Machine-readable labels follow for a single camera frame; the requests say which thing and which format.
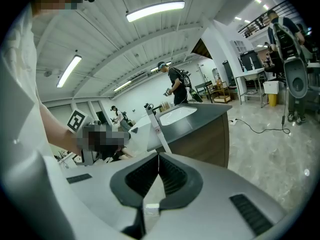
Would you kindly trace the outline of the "wooden shelf rack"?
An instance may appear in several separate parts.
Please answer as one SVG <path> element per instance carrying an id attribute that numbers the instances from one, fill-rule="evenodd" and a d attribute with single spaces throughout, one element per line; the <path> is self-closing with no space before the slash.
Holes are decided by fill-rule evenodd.
<path id="1" fill-rule="evenodd" d="M 213 88 L 212 97 L 215 103 L 227 104 L 232 101 L 229 87 L 225 81 L 216 83 Z"/>

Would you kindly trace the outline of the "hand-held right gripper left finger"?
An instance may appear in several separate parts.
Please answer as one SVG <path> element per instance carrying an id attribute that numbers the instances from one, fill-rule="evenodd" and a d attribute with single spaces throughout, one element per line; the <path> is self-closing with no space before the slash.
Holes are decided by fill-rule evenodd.
<path id="1" fill-rule="evenodd" d="M 48 178 L 72 230 L 72 240 L 131 240 L 122 231 L 133 224 L 135 209 L 123 206 L 110 189 L 114 173 L 149 156 L 107 164 L 61 169 L 46 157 Z"/>

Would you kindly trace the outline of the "black faucet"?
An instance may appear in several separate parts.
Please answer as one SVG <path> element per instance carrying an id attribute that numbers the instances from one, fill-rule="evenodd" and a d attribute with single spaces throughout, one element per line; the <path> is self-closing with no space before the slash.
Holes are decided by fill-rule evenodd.
<path id="1" fill-rule="evenodd" d="M 150 115 L 151 113 L 153 113 L 154 115 L 157 114 L 157 110 L 159 110 L 160 108 L 162 108 L 162 105 L 158 105 L 158 106 L 154 106 L 152 103 L 146 103 L 144 105 L 145 111 L 148 115 Z"/>

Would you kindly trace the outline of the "person's white T-shirt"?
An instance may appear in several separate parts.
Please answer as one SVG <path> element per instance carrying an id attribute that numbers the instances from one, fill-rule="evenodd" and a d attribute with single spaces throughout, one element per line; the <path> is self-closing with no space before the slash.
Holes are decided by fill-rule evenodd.
<path id="1" fill-rule="evenodd" d="M 7 134 L 42 156 L 53 155 L 40 113 L 36 85 L 37 52 L 28 4 L 14 20 L 0 46 L 1 125 Z"/>

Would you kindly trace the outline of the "dark appliance box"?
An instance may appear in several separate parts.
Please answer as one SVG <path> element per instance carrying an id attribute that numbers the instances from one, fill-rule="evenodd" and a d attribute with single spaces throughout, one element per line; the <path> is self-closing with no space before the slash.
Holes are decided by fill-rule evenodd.
<path id="1" fill-rule="evenodd" d="M 240 59 L 247 71 L 263 68 L 262 62 L 254 50 L 241 53 Z"/>

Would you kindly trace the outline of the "person's left forearm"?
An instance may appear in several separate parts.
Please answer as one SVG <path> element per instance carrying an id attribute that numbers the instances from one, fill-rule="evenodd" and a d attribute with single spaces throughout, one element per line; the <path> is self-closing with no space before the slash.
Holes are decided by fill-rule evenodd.
<path id="1" fill-rule="evenodd" d="M 41 102 L 39 111 L 48 142 L 80 156 L 81 149 L 77 146 L 76 135 L 62 125 Z"/>

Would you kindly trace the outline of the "white bin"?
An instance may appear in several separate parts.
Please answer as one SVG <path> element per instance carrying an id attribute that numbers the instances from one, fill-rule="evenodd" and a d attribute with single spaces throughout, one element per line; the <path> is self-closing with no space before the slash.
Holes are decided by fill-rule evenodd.
<path id="1" fill-rule="evenodd" d="M 265 81 L 263 83 L 263 89 L 266 94 L 277 95 L 279 93 L 278 81 Z"/>

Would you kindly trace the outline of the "white broom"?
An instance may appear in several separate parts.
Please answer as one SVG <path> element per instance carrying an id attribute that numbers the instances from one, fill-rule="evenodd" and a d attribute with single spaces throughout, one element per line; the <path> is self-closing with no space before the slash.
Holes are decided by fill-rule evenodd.
<path id="1" fill-rule="evenodd" d="M 155 134 L 157 135 L 159 141 L 161 142 L 161 145 L 163 146 L 164 150 L 166 153 L 171 153 L 171 149 L 165 139 L 165 136 L 162 132 L 162 129 L 154 115 L 154 112 L 153 112 L 153 108 L 154 108 L 154 105 L 153 104 L 148 104 L 147 107 L 146 107 L 146 113 L 150 119 L 150 122 L 152 124 L 152 127 L 154 129 L 154 132 Z"/>

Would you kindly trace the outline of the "white wall cabinet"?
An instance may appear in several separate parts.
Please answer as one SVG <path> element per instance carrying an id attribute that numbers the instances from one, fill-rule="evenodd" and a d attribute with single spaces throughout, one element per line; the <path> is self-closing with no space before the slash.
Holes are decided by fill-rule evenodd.
<path id="1" fill-rule="evenodd" d="M 230 45 L 232 46 L 234 52 L 239 57 L 241 54 L 247 53 L 249 50 L 247 49 L 245 43 L 241 40 L 230 40 Z"/>

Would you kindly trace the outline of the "dark bench table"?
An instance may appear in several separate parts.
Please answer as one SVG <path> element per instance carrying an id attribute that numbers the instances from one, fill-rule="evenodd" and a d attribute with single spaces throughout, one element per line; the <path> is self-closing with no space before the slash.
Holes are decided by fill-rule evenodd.
<path id="1" fill-rule="evenodd" d="M 195 90 L 201 98 L 206 97 L 211 103 L 213 103 L 211 91 L 209 89 L 209 82 L 204 82 L 196 85 Z"/>

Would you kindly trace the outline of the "long ceiling lamp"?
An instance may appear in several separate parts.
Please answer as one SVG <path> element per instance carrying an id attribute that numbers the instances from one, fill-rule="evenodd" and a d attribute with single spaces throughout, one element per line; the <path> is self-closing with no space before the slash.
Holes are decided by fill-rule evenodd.
<path id="1" fill-rule="evenodd" d="M 171 63 L 172 63 L 171 61 L 168 61 L 165 64 L 169 66 Z M 150 71 L 151 72 L 157 72 L 158 70 L 159 70 L 158 67 L 155 67 L 155 68 L 151 69 Z"/>
<path id="2" fill-rule="evenodd" d="M 161 3 L 152 4 L 149 6 L 145 6 L 143 8 L 137 9 L 132 12 L 128 12 L 125 16 L 129 23 L 134 22 L 138 19 L 147 17 L 149 15 L 162 13 L 166 11 L 172 10 L 180 10 L 185 7 L 185 1 L 183 0 L 173 0 L 173 1 L 166 1 Z"/>
<path id="3" fill-rule="evenodd" d="M 77 54 L 72 58 L 72 60 L 70 61 L 70 63 L 68 64 L 68 66 L 66 67 L 62 75 L 59 77 L 59 80 L 56 85 L 57 88 L 62 88 L 64 86 L 68 77 L 70 76 L 70 74 L 73 72 L 73 70 L 81 60 L 82 60 L 82 57 Z"/>
<path id="4" fill-rule="evenodd" d="M 129 81 L 125 82 L 124 84 L 122 84 L 122 85 L 118 86 L 117 88 L 115 88 L 113 91 L 114 91 L 114 92 L 118 92 L 119 90 L 127 87 L 127 86 L 130 85 L 131 83 L 132 83 L 132 81 L 129 80 Z"/>

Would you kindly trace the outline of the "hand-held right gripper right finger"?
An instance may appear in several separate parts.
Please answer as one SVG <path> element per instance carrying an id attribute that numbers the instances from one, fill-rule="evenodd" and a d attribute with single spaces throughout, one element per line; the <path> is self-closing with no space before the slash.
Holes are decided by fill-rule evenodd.
<path id="1" fill-rule="evenodd" d="M 235 172 L 182 155 L 171 155 L 202 177 L 199 195 L 186 207 L 165 210 L 146 240 L 252 240 L 256 237 L 231 197 L 243 195 L 276 225 L 286 216 L 282 206 Z"/>

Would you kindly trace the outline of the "white window blind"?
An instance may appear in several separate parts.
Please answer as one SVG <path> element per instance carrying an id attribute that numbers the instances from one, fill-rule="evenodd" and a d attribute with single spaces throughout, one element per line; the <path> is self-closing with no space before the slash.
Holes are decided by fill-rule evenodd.
<path id="1" fill-rule="evenodd" d="M 101 121 L 102 120 L 101 115 L 103 114 L 103 112 L 102 112 L 102 109 L 101 109 L 101 106 L 100 106 L 99 102 L 98 101 L 92 101 L 91 104 L 92 104 L 92 107 L 93 107 L 93 110 L 94 110 L 94 114 Z"/>
<path id="2" fill-rule="evenodd" d="M 48 110 L 63 125 L 66 125 L 68 123 L 73 112 L 72 107 L 69 104 L 50 107 L 48 108 Z"/>
<path id="3" fill-rule="evenodd" d="M 89 105 L 88 105 L 87 102 L 76 103 L 76 107 L 77 107 L 80 111 L 82 111 L 82 112 L 84 112 L 85 114 L 87 114 L 88 116 L 91 115 L 91 110 L 90 110 L 90 107 L 89 107 Z"/>

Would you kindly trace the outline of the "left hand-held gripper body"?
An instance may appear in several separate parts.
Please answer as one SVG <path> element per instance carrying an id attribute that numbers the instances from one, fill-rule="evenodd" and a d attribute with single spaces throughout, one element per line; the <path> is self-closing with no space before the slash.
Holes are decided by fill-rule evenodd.
<path id="1" fill-rule="evenodd" d="M 89 147 L 89 132 L 98 132 L 102 126 L 100 120 L 95 120 L 79 109 L 74 109 L 67 127 L 75 134 L 77 147 L 81 149 L 81 155 L 74 157 L 77 166 L 92 166 L 101 156 L 101 153 L 93 151 Z"/>

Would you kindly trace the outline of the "dark-topped wooden vanity cabinet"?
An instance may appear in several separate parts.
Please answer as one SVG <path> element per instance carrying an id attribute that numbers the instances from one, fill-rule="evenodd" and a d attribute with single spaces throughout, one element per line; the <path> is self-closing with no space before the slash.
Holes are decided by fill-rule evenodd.
<path id="1" fill-rule="evenodd" d="M 197 108 L 197 111 L 170 125 L 162 125 L 160 117 L 179 107 Z M 156 114 L 155 118 L 172 154 L 227 168 L 230 153 L 228 111 L 231 108 L 227 104 L 183 103 Z"/>

